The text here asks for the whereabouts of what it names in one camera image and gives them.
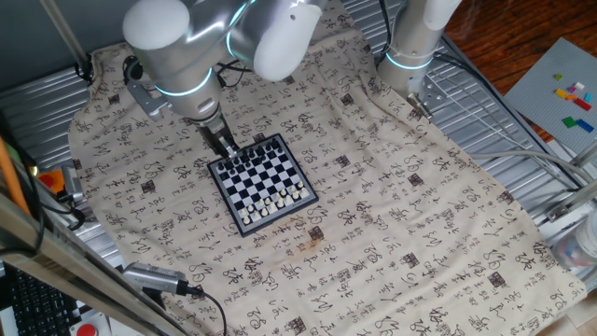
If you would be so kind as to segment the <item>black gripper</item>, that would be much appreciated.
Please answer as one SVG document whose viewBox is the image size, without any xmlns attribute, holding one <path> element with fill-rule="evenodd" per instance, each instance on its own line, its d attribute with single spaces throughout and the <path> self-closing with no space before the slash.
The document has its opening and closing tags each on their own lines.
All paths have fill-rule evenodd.
<svg viewBox="0 0 597 336">
<path fill-rule="evenodd" d="M 222 158 L 233 160 L 238 156 L 239 147 L 233 143 L 229 125 L 223 119 L 199 122 L 198 128 L 204 140 Z"/>
</svg>

